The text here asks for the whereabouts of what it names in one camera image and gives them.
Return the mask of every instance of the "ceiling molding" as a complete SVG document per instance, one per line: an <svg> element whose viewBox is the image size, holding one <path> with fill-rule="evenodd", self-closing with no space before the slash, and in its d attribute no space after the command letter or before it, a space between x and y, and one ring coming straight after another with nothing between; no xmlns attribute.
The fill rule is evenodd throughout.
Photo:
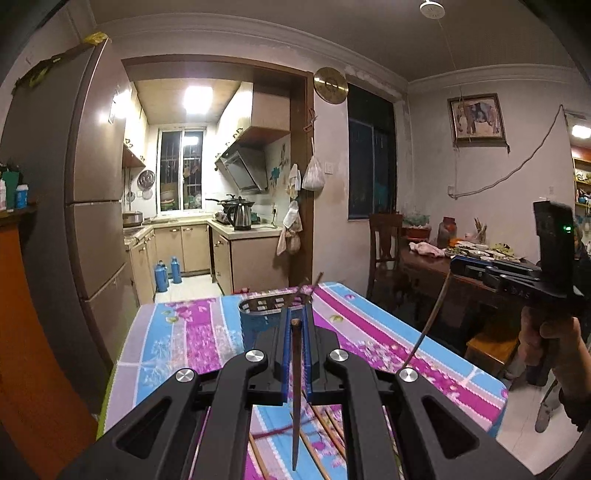
<svg viewBox="0 0 591 480"><path fill-rule="evenodd" d="M98 28L107 33L114 42L118 38L130 35L151 33L176 35L182 31L244 35L299 48L337 61L343 65L343 74L359 76L366 81L373 80L372 83L387 90L390 95L395 93L394 96L397 98L401 97L401 93L406 92L408 86L408 82L400 75L348 48L295 28L252 18L219 14L171 13L113 20L99 25Z"/></svg>
<svg viewBox="0 0 591 480"><path fill-rule="evenodd" d="M586 85L576 69L553 65L511 64L475 67L413 80L408 84L408 93L426 93L468 83L495 80L545 80L576 86Z"/></svg>

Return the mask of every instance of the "plastic bag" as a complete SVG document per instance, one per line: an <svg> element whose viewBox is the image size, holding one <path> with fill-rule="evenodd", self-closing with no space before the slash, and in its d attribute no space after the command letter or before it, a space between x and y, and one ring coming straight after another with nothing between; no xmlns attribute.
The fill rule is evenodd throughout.
<svg viewBox="0 0 591 480"><path fill-rule="evenodd" d="M312 139L312 158L301 181L301 187L306 190L316 192L324 188L324 172L322 165L314 155L314 139Z"/></svg>

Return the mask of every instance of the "electrical wire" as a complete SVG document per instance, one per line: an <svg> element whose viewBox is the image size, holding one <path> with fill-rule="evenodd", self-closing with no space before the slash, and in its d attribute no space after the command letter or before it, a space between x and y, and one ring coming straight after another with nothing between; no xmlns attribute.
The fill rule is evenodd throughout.
<svg viewBox="0 0 591 480"><path fill-rule="evenodd" d="M538 153L538 150L540 150L540 148L542 148L544 146L544 143L546 142L546 140L548 139L548 137L550 136L550 133L552 132L552 129L554 128L554 126L556 125L556 120L558 120L558 116L560 115L560 111L564 112L564 105L560 104L560 106L558 107L558 111L556 112L556 115L554 116L554 121L552 122L552 125L550 125L550 129L548 130L548 132L545 134L544 139L542 140L542 143L539 144L537 146L537 148L534 150L534 152L527 157L523 162L521 162L521 164L517 167L514 168L513 170L511 170L507 175L505 175L503 178L497 180L494 183L491 183L490 185L487 185L486 187L482 187L481 189L478 190L474 190L472 192L464 192L464 193L448 193L448 195L453 198L453 199L458 199L460 197L468 197L470 195L476 195L477 193L482 193L485 190L490 190L491 188L496 187L499 183L501 183L502 181L507 180L508 178L510 178L514 173L520 171L523 166L528 163L532 158L534 158L535 154Z"/></svg>
<svg viewBox="0 0 591 480"><path fill-rule="evenodd" d="M425 337L429 333L429 330L431 330L431 327L433 326L433 323L435 322L435 318L437 317L437 314L439 313L439 310L441 309L441 305L443 305L443 300L445 299L445 296L447 294L447 289L449 288L449 284L452 282L452 278L453 278L452 272L451 271L447 272L447 277L445 277L445 281L443 282L443 286L441 287L441 291L439 292L439 296L437 297L437 301L435 302L435 305L433 306L433 310L431 311L431 315L429 315L429 319L427 320L427 323L423 327L423 331L421 332L421 335L419 336L417 343L414 344L413 349L408 354L408 358L404 361L402 366L398 369L398 372L400 372L402 369L404 369L408 366L410 361L413 359L415 353L417 353L418 348L421 346L421 343L423 342L423 340L425 339Z"/></svg>

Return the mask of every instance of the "ceiling light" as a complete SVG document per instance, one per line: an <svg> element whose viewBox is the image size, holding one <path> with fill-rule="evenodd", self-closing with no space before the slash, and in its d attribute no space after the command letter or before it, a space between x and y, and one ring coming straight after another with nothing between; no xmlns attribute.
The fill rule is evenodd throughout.
<svg viewBox="0 0 591 480"><path fill-rule="evenodd" d="M571 131L573 137L588 139L591 138L591 128L583 125L575 125Z"/></svg>
<svg viewBox="0 0 591 480"><path fill-rule="evenodd" d="M189 115L207 113L212 105L213 89L211 87L187 87L183 106Z"/></svg>

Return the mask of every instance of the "floral tablecloth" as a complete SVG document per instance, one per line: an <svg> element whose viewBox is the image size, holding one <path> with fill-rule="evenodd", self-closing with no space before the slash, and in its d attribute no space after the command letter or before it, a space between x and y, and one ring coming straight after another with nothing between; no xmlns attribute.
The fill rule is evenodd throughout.
<svg viewBox="0 0 591 480"><path fill-rule="evenodd" d="M238 304L249 295L254 296L142 306L112 375L99 434L179 368L188 366L203 373L219 369L243 352ZM342 348L366 358L374 368L395 371L419 336L406 323L339 283L321 284L314 292L312 305L314 323L334 330ZM483 429L496 435L507 398L500 381L429 338L425 338L411 366ZM245 479L322 479L322 469L324 476L346 480L346 462L337 448L342 446L334 443L339 442L342 434L340 408L323 407L316 416L303 401L301 429L311 450L300 440L295 472L291 470L290 408L284 405L253 409L254 442L246 457Z"/></svg>

